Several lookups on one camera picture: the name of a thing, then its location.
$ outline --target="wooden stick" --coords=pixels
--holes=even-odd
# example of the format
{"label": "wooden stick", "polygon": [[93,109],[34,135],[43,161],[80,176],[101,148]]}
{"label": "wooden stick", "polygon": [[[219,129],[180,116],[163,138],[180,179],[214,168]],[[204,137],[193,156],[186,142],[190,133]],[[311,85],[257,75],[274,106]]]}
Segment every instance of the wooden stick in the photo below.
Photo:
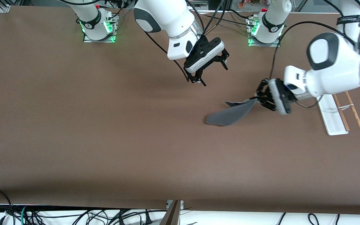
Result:
{"label": "wooden stick", "polygon": [[338,101],[338,98],[335,94],[333,94],[334,101],[336,102],[336,106],[338,108],[338,112],[340,113],[342,123],[344,124],[345,130],[350,131],[350,127],[347,124],[347,120],[345,119],[343,110],[340,108],[340,102]]}
{"label": "wooden stick", "polygon": [[352,113],[354,114],[355,120],[356,120],[357,125],[359,126],[359,129],[360,129],[360,119],[359,119],[358,113],[357,113],[357,111],[355,109],[355,106],[353,104],[353,101],[352,101],[348,91],[345,92],[345,96],[347,96],[348,104],[351,104]]}

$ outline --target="black strap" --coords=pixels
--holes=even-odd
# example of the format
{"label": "black strap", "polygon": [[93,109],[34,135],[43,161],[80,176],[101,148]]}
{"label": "black strap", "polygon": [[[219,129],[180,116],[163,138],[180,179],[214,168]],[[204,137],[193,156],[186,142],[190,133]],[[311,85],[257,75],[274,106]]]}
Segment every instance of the black strap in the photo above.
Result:
{"label": "black strap", "polygon": [[267,27],[267,29],[269,30],[270,33],[276,33],[284,24],[284,23],[282,23],[279,25],[274,25],[274,24],[270,23],[268,20],[266,20],[266,13],[263,14],[262,22],[265,25],[265,27]]}
{"label": "black strap", "polygon": [[85,27],[88,30],[94,29],[94,26],[101,21],[101,11],[99,11],[99,10],[97,10],[97,11],[98,11],[98,15],[94,20],[86,22],[86,21],[79,19],[80,22],[83,24],[83,27]]}
{"label": "black strap", "polygon": [[360,15],[345,16],[337,19],[337,25],[349,23],[360,23]]}

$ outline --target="gray cloth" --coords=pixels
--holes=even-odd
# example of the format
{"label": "gray cloth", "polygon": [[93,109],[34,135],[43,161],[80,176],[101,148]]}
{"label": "gray cloth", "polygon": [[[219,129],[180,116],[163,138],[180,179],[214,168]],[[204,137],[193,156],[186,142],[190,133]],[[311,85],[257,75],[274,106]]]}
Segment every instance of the gray cloth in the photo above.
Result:
{"label": "gray cloth", "polygon": [[206,117],[205,122],[210,125],[230,126],[244,118],[258,102],[257,99],[244,101],[242,104],[229,104],[230,108],[213,113]]}

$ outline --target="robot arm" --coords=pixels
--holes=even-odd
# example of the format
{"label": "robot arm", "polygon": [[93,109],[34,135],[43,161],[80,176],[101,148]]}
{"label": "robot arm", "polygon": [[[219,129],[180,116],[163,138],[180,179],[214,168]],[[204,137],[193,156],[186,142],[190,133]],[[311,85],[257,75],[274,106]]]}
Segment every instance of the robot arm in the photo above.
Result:
{"label": "robot arm", "polygon": [[[360,6],[354,0],[340,1],[343,20],[356,20]],[[337,29],[355,43],[359,43],[360,22],[339,24]],[[337,94],[360,87],[360,54],[340,34],[326,32],[316,36],[307,46],[307,58],[311,70],[305,71],[287,66],[284,72],[284,85],[297,100],[316,98],[324,94]],[[269,83],[275,94],[281,94],[279,86]],[[284,101],[274,98],[280,114],[291,113]]]}
{"label": "robot arm", "polygon": [[252,35],[262,43],[273,43],[281,34],[293,5],[290,0],[273,0],[267,12],[260,12]]}
{"label": "robot arm", "polygon": [[[273,0],[273,3],[285,2],[285,0]],[[339,18],[337,29],[345,33],[353,42],[360,40],[360,6],[355,0],[339,1],[343,17]],[[268,12],[276,7],[269,7]],[[282,24],[285,18],[271,22],[274,25]],[[254,34],[257,38],[269,33],[272,25],[260,26]],[[276,35],[266,35],[260,41],[274,41]],[[326,32],[316,36],[306,49],[307,58],[311,70],[305,71],[293,66],[287,66],[284,73],[284,81],[280,79],[264,79],[256,90],[254,97],[243,102],[226,102],[230,108],[213,113],[206,118],[207,124],[229,126],[235,124],[258,102],[264,107],[279,111],[286,115],[291,113],[290,104],[308,98],[315,98],[325,94],[337,94],[360,87],[360,54],[356,44],[351,44],[343,36]]]}
{"label": "robot arm", "polygon": [[139,0],[134,7],[134,18],[146,33],[166,31],[169,36],[167,57],[170,60],[186,58],[187,81],[205,85],[202,72],[213,62],[221,62],[227,70],[225,63],[229,54],[223,41],[218,37],[207,40],[184,0]]}
{"label": "robot arm", "polygon": [[91,40],[102,40],[113,32],[112,23],[116,15],[94,4],[70,4],[79,19],[84,34]]}

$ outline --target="brown table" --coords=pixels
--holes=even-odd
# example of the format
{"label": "brown table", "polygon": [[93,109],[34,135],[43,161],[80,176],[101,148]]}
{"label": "brown table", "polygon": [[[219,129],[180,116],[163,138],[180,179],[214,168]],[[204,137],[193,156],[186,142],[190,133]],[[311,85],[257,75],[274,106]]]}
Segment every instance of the brown table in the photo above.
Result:
{"label": "brown table", "polygon": [[[336,18],[290,14],[287,24]],[[349,110],[352,131],[336,137],[317,108],[297,105],[287,116],[255,107],[233,127],[204,124],[268,76],[274,48],[249,47],[244,26],[223,21],[209,34],[224,41],[229,70],[213,64],[203,87],[185,81],[132,12],[114,44],[83,43],[74,20],[70,8],[0,15],[0,189],[13,203],[164,208],[184,199],[194,210],[360,214],[360,130]],[[290,64],[308,69],[306,46],[324,31],[290,31],[274,76]],[[167,48],[165,32],[153,37]],[[360,88],[350,94],[360,116]]]}

